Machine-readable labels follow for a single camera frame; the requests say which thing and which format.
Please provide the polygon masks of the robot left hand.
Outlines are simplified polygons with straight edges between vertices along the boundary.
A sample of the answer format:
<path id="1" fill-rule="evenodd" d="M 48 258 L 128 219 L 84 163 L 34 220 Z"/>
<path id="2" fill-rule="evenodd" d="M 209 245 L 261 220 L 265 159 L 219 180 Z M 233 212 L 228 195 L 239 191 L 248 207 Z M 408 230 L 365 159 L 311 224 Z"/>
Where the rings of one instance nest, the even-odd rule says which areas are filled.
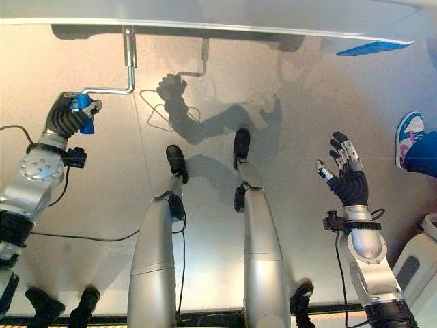
<path id="1" fill-rule="evenodd" d="M 68 140 L 102 109 L 101 100 L 91 100 L 82 110 L 73 111 L 76 92 L 62 92 L 49 110 L 37 143 L 66 150 Z"/>

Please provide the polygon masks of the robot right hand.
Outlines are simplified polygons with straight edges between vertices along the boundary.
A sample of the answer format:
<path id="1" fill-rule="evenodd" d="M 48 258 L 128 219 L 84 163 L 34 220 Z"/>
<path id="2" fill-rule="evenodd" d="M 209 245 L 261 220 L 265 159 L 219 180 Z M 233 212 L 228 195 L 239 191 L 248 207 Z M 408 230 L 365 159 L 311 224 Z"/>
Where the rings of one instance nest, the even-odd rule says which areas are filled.
<path id="1" fill-rule="evenodd" d="M 318 159 L 315 161 L 318 175 L 341 200 L 348 221 L 371 221 L 368 182 L 356 148 L 348 136 L 339 131 L 333 133 L 330 145 L 329 154 L 339 172 L 334 174 Z"/>

